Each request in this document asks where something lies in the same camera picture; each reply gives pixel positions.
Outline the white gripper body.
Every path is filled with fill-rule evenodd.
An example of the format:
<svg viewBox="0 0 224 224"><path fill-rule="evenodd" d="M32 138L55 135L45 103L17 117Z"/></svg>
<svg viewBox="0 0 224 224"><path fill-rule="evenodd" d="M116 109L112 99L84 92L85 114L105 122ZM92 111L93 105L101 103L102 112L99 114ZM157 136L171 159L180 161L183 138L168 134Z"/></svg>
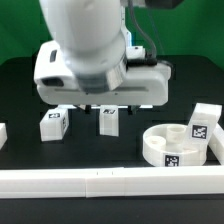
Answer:
<svg viewBox="0 0 224 224"><path fill-rule="evenodd" d="M43 44L38 53L34 82L41 99L50 105L153 105L168 101L172 67L143 60L122 61L106 73L75 75L66 65L55 41Z"/></svg>

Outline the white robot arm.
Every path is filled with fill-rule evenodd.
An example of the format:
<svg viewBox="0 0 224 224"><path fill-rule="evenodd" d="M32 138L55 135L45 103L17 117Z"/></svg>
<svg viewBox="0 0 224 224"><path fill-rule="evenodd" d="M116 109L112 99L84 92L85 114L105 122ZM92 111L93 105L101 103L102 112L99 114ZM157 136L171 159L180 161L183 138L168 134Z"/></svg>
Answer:
<svg viewBox="0 0 224 224"><path fill-rule="evenodd" d="M173 66L156 47L127 44L123 10L174 9L183 0L39 0L52 40L34 69L40 98L50 105L161 106Z"/></svg>

